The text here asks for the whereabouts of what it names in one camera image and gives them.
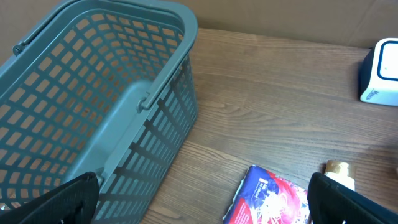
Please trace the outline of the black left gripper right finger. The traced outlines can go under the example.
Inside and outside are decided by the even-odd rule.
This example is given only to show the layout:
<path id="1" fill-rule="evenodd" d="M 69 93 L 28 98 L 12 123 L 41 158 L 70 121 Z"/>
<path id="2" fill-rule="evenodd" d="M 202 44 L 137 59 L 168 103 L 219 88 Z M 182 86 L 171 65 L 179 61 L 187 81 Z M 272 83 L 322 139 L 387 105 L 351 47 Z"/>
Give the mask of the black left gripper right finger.
<path id="1" fill-rule="evenodd" d="M 314 224 L 397 224 L 397 214 L 335 180 L 316 172 L 308 185 Z"/>

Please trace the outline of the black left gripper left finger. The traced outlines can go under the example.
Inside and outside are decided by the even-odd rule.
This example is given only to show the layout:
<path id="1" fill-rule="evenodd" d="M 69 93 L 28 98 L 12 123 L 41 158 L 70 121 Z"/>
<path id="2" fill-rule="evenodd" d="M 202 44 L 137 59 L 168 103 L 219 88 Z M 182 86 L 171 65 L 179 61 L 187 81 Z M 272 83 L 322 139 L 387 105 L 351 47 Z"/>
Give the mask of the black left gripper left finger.
<path id="1" fill-rule="evenodd" d="M 1 224 L 90 223 L 99 196 L 96 174 L 86 172 L 19 208 L 3 213 Z"/>

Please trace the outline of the white bamboo print tube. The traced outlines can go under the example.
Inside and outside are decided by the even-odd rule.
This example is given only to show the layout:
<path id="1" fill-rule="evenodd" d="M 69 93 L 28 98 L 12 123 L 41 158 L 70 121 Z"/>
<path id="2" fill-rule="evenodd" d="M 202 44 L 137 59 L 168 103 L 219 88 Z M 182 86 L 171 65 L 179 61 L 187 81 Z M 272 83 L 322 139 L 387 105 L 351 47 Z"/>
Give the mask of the white bamboo print tube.
<path id="1" fill-rule="evenodd" d="M 337 160 L 328 160 L 324 175 L 345 187 L 355 191 L 356 167 L 352 164 Z"/>

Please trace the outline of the red purple pad pack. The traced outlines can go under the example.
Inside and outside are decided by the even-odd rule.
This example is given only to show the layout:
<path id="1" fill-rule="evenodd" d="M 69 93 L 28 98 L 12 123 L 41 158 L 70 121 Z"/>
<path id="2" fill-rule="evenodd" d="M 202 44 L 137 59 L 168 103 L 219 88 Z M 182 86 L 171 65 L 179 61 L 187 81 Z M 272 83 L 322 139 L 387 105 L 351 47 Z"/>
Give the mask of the red purple pad pack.
<path id="1" fill-rule="evenodd" d="M 307 190 L 257 165 L 242 179 L 224 224 L 308 224 Z"/>

